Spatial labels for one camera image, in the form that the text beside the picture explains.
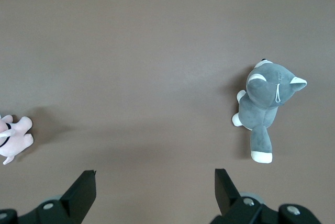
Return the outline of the pale pink pig plush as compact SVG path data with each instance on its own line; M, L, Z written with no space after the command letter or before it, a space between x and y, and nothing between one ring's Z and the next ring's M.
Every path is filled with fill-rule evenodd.
M0 115L0 155L6 158L4 165L33 144L32 134L27 133L31 127L32 120L29 117L24 116L14 123L12 115Z

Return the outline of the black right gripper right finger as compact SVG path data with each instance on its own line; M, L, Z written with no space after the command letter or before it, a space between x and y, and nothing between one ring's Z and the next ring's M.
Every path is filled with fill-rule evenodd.
M304 206L282 204L275 211L253 196L241 196L225 169L215 169L215 197L221 214L210 224L321 224Z

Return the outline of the grey and white cat plush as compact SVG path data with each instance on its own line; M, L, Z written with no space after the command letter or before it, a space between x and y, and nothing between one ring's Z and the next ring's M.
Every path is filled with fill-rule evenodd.
M272 125L278 108L306 86L306 80L267 59L257 63L249 73L246 89L237 93L239 108L232 117L232 123L251 131L250 148L254 161L272 162L272 143L267 129Z

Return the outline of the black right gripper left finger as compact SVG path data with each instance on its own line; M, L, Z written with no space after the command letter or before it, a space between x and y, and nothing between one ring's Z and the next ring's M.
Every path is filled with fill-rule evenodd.
M81 224L96 199L96 171L84 171L60 199L50 199L29 213L0 209L0 224Z

